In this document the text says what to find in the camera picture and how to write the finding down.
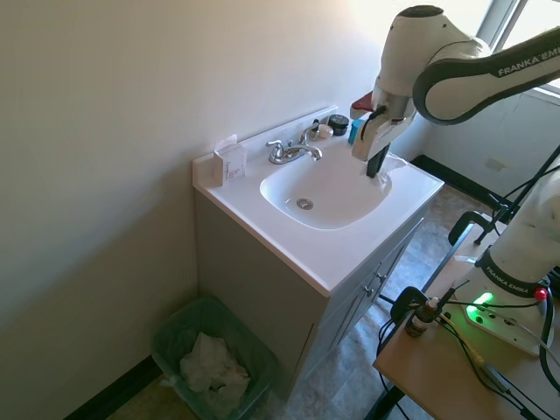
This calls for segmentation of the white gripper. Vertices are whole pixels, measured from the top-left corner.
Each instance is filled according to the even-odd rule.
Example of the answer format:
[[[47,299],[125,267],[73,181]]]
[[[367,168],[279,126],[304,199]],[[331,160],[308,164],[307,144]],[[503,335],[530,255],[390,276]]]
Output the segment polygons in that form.
[[[377,175],[389,152],[389,145],[410,126],[413,119],[413,115],[401,121],[378,115],[362,124],[353,141],[352,156],[367,162],[366,175],[369,178]]]

